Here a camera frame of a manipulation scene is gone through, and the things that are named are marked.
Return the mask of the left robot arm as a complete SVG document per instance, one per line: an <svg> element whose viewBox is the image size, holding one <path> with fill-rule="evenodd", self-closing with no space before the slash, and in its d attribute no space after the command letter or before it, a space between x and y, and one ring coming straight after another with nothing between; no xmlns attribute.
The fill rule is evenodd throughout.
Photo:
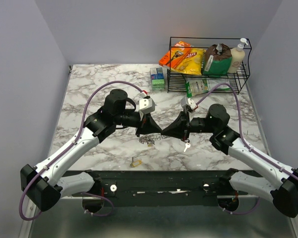
<svg viewBox="0 0 298 238"><path fill-rule="evenodd" d="M90 173L83 172L68 180L64 173L86 152L103 142L116 131L118 125L134 127L136 135L160 133L161 128L151 117L155 111L153 99L141 92L138 104L121 89L111 90L104 104L95 113L83 118L79 131L57 152L36 166L25 165L20 170L21 189L25 196L45 212L62 196L85 191L94 196L100 183Z"/></svg>

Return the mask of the green white snack bag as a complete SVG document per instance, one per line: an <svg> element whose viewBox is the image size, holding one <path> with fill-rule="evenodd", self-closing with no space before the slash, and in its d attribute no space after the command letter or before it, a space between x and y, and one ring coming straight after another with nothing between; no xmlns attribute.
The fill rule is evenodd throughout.
<svg viewBox="0 0 298 238"><path fill-rule="evenodd" d="M191 98L196 95L208 93L216 85L227 83L229 84L228 79L198 79L198 78L188 78L186 79L186 96Z"/></svg>

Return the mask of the orange razor package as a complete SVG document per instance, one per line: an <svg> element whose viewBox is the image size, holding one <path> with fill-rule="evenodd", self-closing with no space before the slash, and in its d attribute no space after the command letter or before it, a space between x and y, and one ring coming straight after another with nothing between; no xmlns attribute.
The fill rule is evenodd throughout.
<svg viewBox="0 0 298 238"><path fill-rule="evenodd" d="M158 64L171 71L179 72L180 64L191 51L192 45L179 41L159 60Z"/></svg>

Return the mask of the brown green coffee bag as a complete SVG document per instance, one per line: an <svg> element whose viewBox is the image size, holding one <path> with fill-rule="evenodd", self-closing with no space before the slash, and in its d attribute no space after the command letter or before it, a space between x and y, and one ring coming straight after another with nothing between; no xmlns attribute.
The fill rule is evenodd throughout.
<svg viewBox="0 0 298 238"><path fill-rule="evenodd" d="M219 78L227 74L232 60L230 48L225 44L213 44L206 51L203 75Z"/></svg>

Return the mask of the green sponge pack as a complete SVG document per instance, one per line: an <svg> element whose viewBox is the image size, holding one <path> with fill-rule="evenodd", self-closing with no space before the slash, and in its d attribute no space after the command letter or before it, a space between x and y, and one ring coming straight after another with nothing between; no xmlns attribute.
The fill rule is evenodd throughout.
<svg viewBox="0 0 298 238"><path fill-rule="evenodd" d="M162 67L150 69L150 80L152 90L164 90L165 81Z"/></svg>

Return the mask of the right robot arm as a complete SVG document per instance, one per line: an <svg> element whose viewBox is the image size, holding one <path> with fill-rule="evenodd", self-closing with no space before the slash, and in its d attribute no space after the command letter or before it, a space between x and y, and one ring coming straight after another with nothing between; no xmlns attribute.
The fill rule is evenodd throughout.
<svg viewBox="0 0 298 238"><path fill-rule="evenodd" d="M219 190L230 194L234 190L264 198L273 203L283 215L298 215L298 168L285 165L254 148L240 133L227 124L229 114L223 105L213 104L204 118L189 118L183 110L176 120L162 131L162 135L181 139L188 143L190 133L211 133L213 147L234 157L256 171L260 177L252 177L232 171L229 177L219 181Z"/></svg>

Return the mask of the black mounting base rail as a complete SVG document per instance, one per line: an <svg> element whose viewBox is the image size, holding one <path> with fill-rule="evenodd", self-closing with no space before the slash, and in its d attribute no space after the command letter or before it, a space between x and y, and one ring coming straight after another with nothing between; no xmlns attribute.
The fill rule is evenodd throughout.
<svg viewBox="0 0 298 238"><path fill-rule="evenodd" d="M229 171L89 171L89 193L104 195L115 207L217 206L237 201Z"/></svg>

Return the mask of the cream lotion pump bottle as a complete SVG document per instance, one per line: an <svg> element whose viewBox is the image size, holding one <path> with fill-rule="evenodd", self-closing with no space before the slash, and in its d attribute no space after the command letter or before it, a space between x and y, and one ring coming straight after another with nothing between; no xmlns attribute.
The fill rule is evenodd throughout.
<svg viewBox="0 0 298 238"><path fill-rule="evenodd" d="M240 43L235 47L230 49L232 60L230 67L228 69L228 73L236 73L239 69L244 57L245 57L245 51L244 46L248 45L246 38L241 38Z"/></svg>

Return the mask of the yellow chips bag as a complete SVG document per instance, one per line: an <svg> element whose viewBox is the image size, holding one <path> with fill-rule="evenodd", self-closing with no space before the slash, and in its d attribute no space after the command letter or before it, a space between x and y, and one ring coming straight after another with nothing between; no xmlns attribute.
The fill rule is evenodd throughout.
<svg viewBox="0 0 298 238"><path fill-rule="evenodd" d="M205 50L201 48L191 48L190 52L175 68L175 71L189 75L202 75L201 69L204 52Z"/></svg>

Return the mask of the black key tag with key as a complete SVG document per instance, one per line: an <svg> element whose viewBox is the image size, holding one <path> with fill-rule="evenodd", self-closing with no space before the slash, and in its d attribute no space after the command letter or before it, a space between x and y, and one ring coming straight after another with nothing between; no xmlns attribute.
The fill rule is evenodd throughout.
<svg viewBox="0 0 298 238"><path fill-rule="evenodd" d="M186 152L191 147L190 140L185 139L183 142L185 143L185 147L184 147L183 152Z"/></svg>

